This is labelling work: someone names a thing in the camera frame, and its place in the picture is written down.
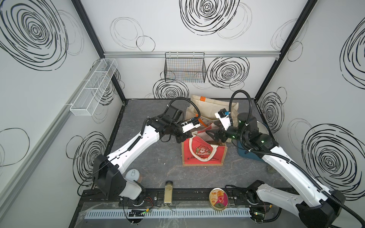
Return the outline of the red Christmas jute bag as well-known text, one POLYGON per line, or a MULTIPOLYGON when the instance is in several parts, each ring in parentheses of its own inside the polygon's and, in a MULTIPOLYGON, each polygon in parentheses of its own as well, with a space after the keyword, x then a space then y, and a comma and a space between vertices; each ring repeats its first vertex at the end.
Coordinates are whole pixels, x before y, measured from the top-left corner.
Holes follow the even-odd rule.
POLYGON ((192 133, 192 138, 182 143, 183 166, 222 166, 228 147, 225 143, 215 142, 207 130, 217 130, 218 126, 210 124, 206 128, 192 133))

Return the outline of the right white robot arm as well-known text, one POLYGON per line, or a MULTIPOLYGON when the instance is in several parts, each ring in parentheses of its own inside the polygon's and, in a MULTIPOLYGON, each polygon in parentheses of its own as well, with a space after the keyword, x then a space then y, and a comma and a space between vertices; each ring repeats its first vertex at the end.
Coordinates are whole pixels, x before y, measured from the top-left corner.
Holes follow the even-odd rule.
POLYGON ((227 139, 237 140, 249 154, 255 154, 276 170, 295 189, 289 193, 255 181, 246 191, 248 203, 257 205, 267 202, 284 209, 300 218, 308 228, 331 228, 340 215, 345 196, 331 191, 306 173, 267 133, 261 132, 255 117, 248 113, 238 115, 237 125, 225 109, 215 113, 218 127, 207 134, 216 142, 227 139))

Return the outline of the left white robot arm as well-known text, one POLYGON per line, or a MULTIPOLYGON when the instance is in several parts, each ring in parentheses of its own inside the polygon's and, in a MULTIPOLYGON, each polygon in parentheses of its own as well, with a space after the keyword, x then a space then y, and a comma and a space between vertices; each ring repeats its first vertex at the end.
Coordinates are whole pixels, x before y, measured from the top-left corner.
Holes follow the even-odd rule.
POLYGON ((142 152, 163 136, 174 136, 177 143, 192 137, 191 130, 200 126, 200 117, 179 122, 181 114, 181 110, 169 105, 162 114, 148 117, 141 131, 124 146, 107 156, 101 154, 96 157, 91 174, 92 181, 107 199, 127 197, 140 204, 144 198, 143 187, 134 180, 126 180, 123 174, 142 152))

